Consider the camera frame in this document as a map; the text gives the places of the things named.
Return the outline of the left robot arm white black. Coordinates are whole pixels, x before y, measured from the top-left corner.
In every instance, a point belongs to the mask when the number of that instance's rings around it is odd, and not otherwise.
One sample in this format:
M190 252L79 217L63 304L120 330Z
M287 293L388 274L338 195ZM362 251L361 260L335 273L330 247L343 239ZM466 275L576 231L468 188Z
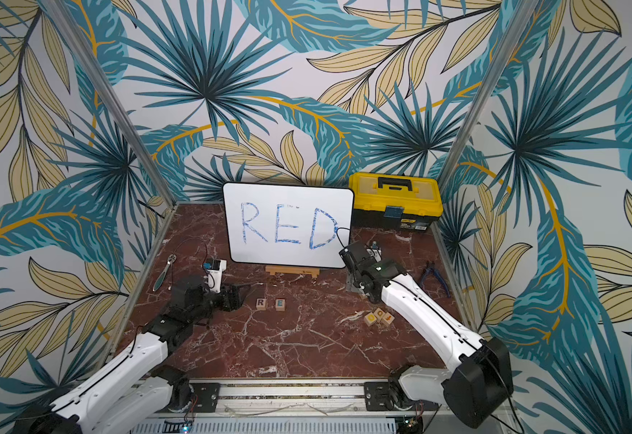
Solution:
M15 421L16 433L126 433L159 410L191 422L201 396L218 385L195 391L182 370L166 360L206 326L218 311L240 309L247 285L223 283L218 291L200 276L179 280L161 312L144 325L133 342L51 403L32 404Z

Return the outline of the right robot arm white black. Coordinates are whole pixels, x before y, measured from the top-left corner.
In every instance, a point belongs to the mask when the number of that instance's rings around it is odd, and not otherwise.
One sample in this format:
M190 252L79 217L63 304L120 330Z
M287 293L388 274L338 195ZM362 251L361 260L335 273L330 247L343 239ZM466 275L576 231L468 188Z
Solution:
M361 242L340 251L356 287L370 301L397 312L444 362L445 370L409 367L397 385L409 401L429 401L449 407L469 428L477 429L509 401L514 385L506 345L486 340L442 309L393 260L377 260Z

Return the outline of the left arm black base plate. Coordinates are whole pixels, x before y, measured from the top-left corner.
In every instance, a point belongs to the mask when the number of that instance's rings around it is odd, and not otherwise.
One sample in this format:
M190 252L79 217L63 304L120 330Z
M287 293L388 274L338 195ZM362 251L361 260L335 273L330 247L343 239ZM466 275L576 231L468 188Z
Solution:
M220 383L187 383L180 387L179 407L183 413L214 413Z

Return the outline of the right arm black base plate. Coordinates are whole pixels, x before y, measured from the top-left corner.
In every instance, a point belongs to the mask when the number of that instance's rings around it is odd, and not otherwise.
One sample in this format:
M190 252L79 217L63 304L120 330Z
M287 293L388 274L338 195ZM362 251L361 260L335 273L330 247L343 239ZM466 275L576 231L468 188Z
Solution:
M366 382L364 397L368 412L407 412L408 410L437 410L440 405L425 400L412 400L398 383L393 381Z

